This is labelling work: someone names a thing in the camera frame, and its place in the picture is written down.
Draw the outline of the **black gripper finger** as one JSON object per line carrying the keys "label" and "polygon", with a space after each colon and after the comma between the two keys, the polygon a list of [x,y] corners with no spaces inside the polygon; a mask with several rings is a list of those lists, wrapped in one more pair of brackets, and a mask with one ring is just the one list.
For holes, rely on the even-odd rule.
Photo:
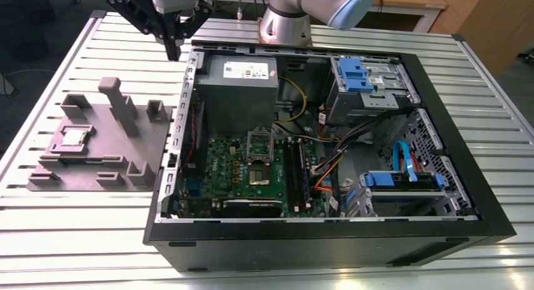
{"label": "black gripper finger", "polygon": [[164,17],[156,12],[152,0],[105,0],[108,6],[144,34],[152,34],[165,48],[166,58],[172,60],[172,41],[168,38]]}
{"label": "black gripper finger", "polygon": [[172,15],[172,60],[177,61],[181,55],[181,45],[189,39],[213,12],[213,0],[198,0],[186,19],[180,19],[176,12]]}

